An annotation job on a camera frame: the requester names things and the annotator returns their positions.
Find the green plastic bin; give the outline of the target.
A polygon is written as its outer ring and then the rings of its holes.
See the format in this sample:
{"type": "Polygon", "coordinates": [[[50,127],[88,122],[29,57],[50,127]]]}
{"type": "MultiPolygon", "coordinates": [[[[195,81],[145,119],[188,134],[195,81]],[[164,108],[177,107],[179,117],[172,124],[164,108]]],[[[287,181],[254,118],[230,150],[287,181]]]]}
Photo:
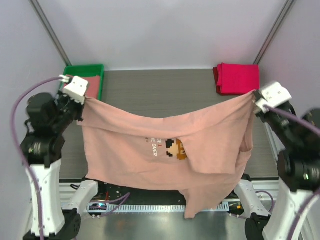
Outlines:
{"type": "Polygon", "coordinates": [[[104,73],[105,73],[105,67],[103,64],[84,64],[84,65],[66,66],[63,71],[63,75],[66,75],[66,76],[79,76],[79,77],[100,76],[100,86],[99,86],[99,93],[98,93],[98,99],[97,99],[99,101],[102,99],[104,73]]]}

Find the salmon folded t-shirt in bin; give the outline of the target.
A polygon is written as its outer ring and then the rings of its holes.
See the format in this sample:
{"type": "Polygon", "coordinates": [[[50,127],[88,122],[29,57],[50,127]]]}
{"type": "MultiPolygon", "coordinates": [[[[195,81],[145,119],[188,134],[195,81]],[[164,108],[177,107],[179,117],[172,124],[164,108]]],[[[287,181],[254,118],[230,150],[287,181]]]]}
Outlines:
{"type": "Polygon", "coordinates": [[[79,77],[87,80],[89,83],[85,97],[98,99],[99,89],[100,89],[100,80],[101,80],[100,76],[96,75],[96,76],[90,76],[90,77],[82,77],[82,76],[79,76],[79,77]]]}

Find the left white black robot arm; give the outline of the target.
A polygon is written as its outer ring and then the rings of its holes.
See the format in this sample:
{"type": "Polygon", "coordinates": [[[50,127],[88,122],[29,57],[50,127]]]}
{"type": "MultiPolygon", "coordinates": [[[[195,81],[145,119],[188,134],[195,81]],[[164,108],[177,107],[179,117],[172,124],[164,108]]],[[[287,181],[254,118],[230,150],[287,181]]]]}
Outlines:
{"type": "Polygon", "coordinates": [[[106,187],[95,180],[84,180],[65,206],[60,199],[60,168],[63,134],[73,121],[81,119],[84,104],[59,91],[57,96],[39,93],[26,108],[28,131],[20,148],[29,167],[32,225],[25,240],[74,240],[88,203],[106,195],[106,187]]]}

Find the aluminium extrusion rail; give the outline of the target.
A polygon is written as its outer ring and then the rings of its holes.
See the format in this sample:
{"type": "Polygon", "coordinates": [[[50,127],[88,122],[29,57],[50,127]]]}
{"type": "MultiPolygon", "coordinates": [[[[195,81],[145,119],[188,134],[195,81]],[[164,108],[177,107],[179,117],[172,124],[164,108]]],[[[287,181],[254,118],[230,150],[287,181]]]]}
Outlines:
{"type": "MultiPolygon", "coordinates": [[[[71,184],[80,185],[80,178],[66,178],[59,180],[59,193],[62,203],[67,203],[76,192],[70,187],[71,184]]],[[[273,200],[276,201],[279,192],[279,181],[277,179],[257,178],[252,181],[253,189],[255,191],[265,191],[272,195],[273,200]]]]}

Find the magenta folded t-shirt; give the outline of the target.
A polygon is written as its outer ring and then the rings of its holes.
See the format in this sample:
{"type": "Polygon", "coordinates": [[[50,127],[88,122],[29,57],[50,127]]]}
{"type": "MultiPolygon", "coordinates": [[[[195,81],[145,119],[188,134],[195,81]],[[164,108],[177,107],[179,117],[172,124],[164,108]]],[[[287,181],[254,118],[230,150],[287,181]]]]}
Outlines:
{"type": "Polygon", "coordinates": [[[219,95],[238,96],[260,88],[260,70],[257,64],[220,63],[212,71],[219,95]]]}

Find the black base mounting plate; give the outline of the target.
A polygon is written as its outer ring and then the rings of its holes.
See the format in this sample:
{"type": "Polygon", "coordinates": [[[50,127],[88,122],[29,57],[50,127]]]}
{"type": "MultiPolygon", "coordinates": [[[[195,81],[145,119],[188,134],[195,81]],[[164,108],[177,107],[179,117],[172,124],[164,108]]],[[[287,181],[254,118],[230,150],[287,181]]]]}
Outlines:
{"type": "Polygon", "coordinates": [[[103,200],[113,201],[130,193],[126,205],[185,206],[185,197],[176,190],[144,190],[100,182],[98,194],[103,200]]]}

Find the corner aluminium post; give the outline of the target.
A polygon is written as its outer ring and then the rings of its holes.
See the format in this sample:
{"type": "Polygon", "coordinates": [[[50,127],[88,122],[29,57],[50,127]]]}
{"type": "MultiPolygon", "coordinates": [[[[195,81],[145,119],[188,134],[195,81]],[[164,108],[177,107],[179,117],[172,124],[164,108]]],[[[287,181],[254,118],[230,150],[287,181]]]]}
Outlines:
{"type": "Polygon", "coordinates": [[[254,59],[254,65],[259,65],[261,63],[267,50],[271,46],[273,40],[276,38],[278,32],[280,31],[282,25],[284,24],[286,18],[289,16],[296,2],[297,0],[286,0],[284,2],[282,9],[280,10],[277,18],[275,19],[275,22],[272,25],[267,37],[265,38],[256,58],[254,59]]]}
{"type": "Polygon", "coordinates": [[[38,0],[28,0],[66,66],[72,63],[38,0]]]}

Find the left corner aluminium post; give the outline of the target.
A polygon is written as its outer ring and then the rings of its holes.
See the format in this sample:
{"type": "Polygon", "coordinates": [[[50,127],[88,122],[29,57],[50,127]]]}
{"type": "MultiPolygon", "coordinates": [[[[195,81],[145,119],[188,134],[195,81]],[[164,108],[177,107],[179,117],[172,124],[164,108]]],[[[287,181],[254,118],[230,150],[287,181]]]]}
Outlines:
{"type": "Polygon", "coordinates": [[[66,66],[72,63],[38,0],[28,0],[66,66]]]}

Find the right corner aluminium post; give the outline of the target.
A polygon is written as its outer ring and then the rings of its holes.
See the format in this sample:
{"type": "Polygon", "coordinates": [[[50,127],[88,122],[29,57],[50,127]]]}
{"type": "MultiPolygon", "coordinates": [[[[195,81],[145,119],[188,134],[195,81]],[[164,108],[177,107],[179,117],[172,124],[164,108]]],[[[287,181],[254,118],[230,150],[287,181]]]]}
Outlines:
{"type": "Polygon", "coordinates": [[[278,32],[280,31],[282,25],[284,24],[286,18],[289,16],[296,2],[297,0],[286,0],[284,2],[282,9],[280,10],[277,18],[275,19],[275,22],[272,25],[267,37],[265,38],[256,58],[254,59],[254,65],[259,65],[261,63],[267,50],[271,46],[273,40],[276,38],[278,32]]]}

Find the pink printed t-shirt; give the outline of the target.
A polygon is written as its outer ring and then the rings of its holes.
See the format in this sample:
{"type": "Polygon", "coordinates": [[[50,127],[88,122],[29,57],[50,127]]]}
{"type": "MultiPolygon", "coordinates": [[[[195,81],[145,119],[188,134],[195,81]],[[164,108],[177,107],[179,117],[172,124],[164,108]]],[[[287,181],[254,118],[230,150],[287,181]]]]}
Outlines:
{"type": "Polygon", "coordinates": [[[178,191],[184,216],[215,208],[241,180],[253,149],[254,94],[190,113],[151,118],[87,98],[80,123],[87,178],[178,191]]]}

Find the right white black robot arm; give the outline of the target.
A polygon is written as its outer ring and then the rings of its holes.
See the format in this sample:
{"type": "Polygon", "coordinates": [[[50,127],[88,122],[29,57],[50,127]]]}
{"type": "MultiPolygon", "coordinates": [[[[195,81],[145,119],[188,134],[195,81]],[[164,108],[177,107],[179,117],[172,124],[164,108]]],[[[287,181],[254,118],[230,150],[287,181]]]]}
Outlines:
{"type": "Polygon", "coordinates": [[[255,115],[284,145],[277,155],[278,193],[273,210],[265,209],[247,178],[228,182],[225,191],[231,198],[239,197],[248,240],[297,240],[320,198],[320,110],[313,108],[299,118],[289,102],[265,109],[255,115]]]}

